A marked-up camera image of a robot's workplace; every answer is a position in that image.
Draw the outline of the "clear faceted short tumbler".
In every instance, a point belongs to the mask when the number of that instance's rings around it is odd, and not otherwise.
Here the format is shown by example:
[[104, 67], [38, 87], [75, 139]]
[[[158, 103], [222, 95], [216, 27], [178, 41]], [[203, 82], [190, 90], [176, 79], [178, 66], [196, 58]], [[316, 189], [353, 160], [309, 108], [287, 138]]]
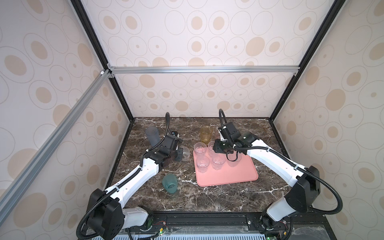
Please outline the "clear faceted short tumbler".
[[239, 152], [234, 151], [232, 154], [226, 154], [227, 163], [230, 167], [236, 167], [242, 159], [242, 155]]

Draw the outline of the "blue translucent tall cup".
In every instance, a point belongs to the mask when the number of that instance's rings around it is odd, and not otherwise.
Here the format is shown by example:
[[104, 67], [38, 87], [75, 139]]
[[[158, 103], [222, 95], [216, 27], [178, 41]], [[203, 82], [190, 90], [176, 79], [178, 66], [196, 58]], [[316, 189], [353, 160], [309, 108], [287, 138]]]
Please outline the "blue translucent tall cup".
[[152, 147], [156, 146], [161, 141], [159, 130], [155, 126], [148, 127], [145, 130], [145, 134]]

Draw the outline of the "clear large wide glass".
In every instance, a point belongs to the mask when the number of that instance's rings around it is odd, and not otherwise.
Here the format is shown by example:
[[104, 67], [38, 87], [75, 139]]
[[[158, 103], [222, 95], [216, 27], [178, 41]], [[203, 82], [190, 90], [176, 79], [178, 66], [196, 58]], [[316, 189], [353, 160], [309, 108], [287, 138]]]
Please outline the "clear large wide glass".
[[212, 155], [212, 163], [214, 170], [220, 170], [225, 164], [226, 160], [219, 154]]

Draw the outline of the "yellow translucent tall glass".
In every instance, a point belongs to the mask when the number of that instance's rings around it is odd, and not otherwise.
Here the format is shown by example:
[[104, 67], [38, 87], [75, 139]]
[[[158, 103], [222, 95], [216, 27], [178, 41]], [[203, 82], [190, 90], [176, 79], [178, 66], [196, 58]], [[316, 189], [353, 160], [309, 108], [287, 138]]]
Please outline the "yellow translucent tall glass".
[[213, 130], [211, 127], [202, 127], [200, 129], [200, 141], [206, 145], [212, 140]]

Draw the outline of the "pink plastic tray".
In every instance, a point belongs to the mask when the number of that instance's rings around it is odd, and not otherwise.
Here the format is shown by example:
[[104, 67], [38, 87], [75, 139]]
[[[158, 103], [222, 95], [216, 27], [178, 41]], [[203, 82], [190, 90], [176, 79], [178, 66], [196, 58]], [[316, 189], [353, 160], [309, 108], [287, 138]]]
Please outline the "pink plastic tray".
[[248, 156], [242, 157], [240, 162], [234, 167], [231, 167], [228, 163], [224, 163], [220, 170], [213, 168], [213, 163], [208, 154], [205, 154], [205, 156], [210, 160], [210, 163], [203, 168], [206, 171], [202, 173], [198, 168], [198, 155], [193, 152], [196, 179], [200, 187], [251, 182], [259, 178], [255, 165]]

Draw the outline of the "clear wide faceted tumbler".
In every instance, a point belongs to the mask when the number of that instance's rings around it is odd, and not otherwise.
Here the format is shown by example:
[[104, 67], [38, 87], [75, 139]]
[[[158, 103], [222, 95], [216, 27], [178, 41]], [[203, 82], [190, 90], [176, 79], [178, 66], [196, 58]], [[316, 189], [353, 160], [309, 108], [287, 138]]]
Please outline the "clear wide faceted tumbler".
[[198, 156], [196, 158], [196, 166], [198, 168], [198, 172], [205, 173], [208, 170], [210, 165], [210, 160], [206, 156]]

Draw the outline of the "clear small round glass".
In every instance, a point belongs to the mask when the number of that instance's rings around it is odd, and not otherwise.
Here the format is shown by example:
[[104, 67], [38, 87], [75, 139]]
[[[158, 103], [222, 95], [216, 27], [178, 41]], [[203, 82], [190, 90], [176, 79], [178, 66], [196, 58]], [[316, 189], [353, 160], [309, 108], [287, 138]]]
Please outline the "clear small round glass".
[[189, 148], [187, 148], [185, 146], [183, 146], [182, 149], [183, 149], [182, 162], [187, 162], [190, 160], [191, 152], [190, 152]]

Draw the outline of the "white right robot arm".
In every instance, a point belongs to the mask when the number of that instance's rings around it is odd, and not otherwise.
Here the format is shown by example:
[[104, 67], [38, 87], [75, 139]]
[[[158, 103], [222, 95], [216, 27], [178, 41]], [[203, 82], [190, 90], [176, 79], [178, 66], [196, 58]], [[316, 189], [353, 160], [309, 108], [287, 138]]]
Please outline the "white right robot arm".
[[232, 122], [221, 123], [218, 130], [221, 139], [215, 141], [215, 153], [242, 153], [250, 156], [275, 172], [291, 187], [284, 197], [263, 211], [262, 220], [265, 223], [279, 222], [295, 212], [306, 213], [312, 207], [320, 194], [320, 183], [300, 172], [302, 165], [290, 161], [251, 132], [241, 134]]

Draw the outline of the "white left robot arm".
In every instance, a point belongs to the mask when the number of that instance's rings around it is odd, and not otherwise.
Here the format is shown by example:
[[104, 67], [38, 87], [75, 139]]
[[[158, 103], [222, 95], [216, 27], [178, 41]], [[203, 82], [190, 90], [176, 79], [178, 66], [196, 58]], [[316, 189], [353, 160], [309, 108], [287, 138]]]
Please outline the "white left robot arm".
[[144, 183], [170, 162], [182, 158], [183, 152], [178, 149], [180, 143], [179, 134], [172, 132], [158, 147], [145, 151], [140, 164], [116, 184], [105, 190], [93, 191], [86, 214], [77, 227], [77, 238], [112, 240], [123, 229], [136, 226], [149, 228], [152, 221], [149, 210], [144, 207], [127, 209], [125, 206]]

